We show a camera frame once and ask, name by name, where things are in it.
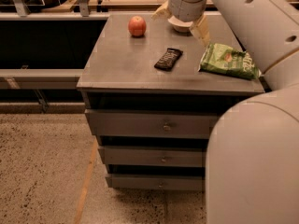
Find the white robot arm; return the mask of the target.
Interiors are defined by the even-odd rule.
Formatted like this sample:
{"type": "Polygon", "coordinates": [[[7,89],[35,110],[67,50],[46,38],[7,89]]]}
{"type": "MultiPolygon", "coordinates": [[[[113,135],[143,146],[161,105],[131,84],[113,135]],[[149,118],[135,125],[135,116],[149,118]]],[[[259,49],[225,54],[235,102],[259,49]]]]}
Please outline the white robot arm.
{"type": "Polygon", "coordinates": [[[206,152],[206,224],[299,224],[299,14],[285,0],[168,0],[195,21],[211,1],[270,91],[226,111],[206,152]]]}

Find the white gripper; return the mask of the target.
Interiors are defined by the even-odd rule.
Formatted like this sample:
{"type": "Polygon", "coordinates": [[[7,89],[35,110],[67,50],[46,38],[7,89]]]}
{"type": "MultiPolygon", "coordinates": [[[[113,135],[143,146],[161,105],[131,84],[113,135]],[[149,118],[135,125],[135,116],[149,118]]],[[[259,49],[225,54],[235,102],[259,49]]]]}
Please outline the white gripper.
{"type": "Polygon", "coordinates": [[[180,21],[193,21],[190,32],[194,38],[207,47],[210,43],[209,27],[206,15],[206,0],[168,0],[151,15],[153,20],[176,17],[180,21]]]}

